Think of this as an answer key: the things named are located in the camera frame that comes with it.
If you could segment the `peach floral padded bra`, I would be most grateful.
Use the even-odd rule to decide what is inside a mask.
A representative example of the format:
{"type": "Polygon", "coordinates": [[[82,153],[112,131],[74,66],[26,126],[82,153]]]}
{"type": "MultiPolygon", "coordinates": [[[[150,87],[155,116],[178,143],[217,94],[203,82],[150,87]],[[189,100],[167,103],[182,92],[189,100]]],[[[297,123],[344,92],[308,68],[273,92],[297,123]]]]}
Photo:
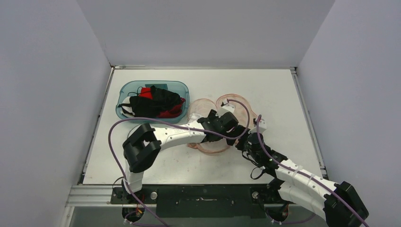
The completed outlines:
{"type": "MultiPolygon", "coordinates": [[[[253,119],[257,118],[257,114],[252,110],[250,103],[244,97],[237,94],[226,94],[219,97],[216,101],[207,98],[195,100],[190,104],[187,112],[188,122],[193,122],[201,117],[207,117],[210,110],[218,110],[222,102],[226,99],[237,100],[247,107],[250,114],[249,126],[253,128],[253,119]]],[[[231,104],[235,107],[234,116],[242,126],[245,126],[246,120],[248,120],[246,110],[239,103],[232,102],[231,104]]],[[[187,146],[209,154],[220,153],[230,148],[224,139],[217,142],[188,143],[187,146]]]]}

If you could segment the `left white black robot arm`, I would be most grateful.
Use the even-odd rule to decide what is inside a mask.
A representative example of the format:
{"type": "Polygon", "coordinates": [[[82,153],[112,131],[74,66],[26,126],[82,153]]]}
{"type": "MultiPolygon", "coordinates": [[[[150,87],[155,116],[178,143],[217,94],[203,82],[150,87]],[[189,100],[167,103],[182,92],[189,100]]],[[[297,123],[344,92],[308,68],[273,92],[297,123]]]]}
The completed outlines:
{"type": "Polygon", "coordinates": [[[227,145],[232,146],[236,140],[246,137],[248,132],[249,127],[241,125],[233,113],[218,116],[214,110],[207,117],[183,125],[139,125],[122,144],[126,161],[123,198],[131,204],[140,200],[144,172],[154,164],[160,151],[188,143],[216,142],[222,139],[226,139],[227,145]]]}

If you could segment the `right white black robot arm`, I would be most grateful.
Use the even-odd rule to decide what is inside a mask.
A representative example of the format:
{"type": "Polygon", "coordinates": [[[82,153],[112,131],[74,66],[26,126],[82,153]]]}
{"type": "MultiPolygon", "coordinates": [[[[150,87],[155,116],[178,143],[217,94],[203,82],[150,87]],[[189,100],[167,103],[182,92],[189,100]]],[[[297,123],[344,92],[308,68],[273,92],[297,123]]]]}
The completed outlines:
{"type": "Polygon", "coordinates": [[[321,217],[330,227],[367,226],[369,212],[350,183],[336,183],[312,174],[271,149],[256,132],[244,134],[235,147],[262,174],[273,177],[267,190],[270,201],[297,204],[321,217]]]}

